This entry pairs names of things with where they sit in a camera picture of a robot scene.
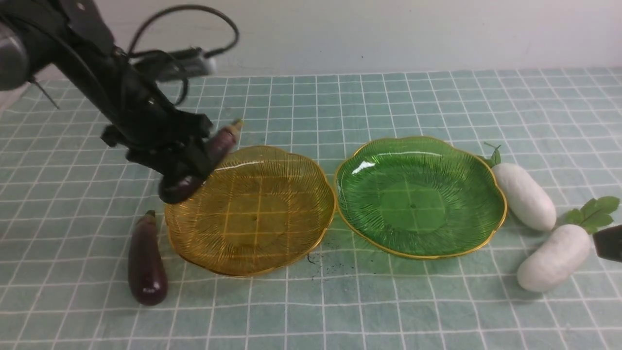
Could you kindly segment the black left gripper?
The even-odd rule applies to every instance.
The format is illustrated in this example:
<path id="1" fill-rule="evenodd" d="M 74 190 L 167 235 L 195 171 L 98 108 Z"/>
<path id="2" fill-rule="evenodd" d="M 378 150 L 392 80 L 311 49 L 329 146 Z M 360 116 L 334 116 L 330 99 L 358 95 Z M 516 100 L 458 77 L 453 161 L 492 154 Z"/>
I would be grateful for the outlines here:
<path id="1" fill-rule="evenodd" d="M 101 138 L 110 147 L 127 148 L 126 159 L 166 175 L 175 169 L 177 154 L 191 137 L 208 138 L 213 127 L 205 114 L 191 113 L 171 104 L 147 102 L 104 128 Z"/>

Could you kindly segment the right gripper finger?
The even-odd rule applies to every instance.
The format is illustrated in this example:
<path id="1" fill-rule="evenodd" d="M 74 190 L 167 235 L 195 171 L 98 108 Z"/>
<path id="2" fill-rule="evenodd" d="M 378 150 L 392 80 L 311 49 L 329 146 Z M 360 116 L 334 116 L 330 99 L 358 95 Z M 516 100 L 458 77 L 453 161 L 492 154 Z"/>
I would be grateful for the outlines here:
<path id="1" fill-rule="evenodd" d="M 622 263 L 622 225 L 599 230 L 593 234 L 593 242 L 600 259 Z"/>

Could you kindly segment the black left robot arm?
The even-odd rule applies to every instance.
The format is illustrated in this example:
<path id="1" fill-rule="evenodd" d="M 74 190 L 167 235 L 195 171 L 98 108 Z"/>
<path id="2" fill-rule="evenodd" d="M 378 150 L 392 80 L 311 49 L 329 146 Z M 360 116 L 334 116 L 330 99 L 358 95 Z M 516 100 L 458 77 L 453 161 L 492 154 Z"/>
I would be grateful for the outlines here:
<path id="1" fill-rule="evenodd" d="M 204 182 L 215 168 L 211 121 L 177 109 L 158 88 L 162 74 L 187 84 L 198 75 L 178 53 L 123 51 L 93 0 L 3 0 L 1 90 L 11 91 L 56 66 L 110 121 L 102 139 L 163 175 L 167 186 Z"/>

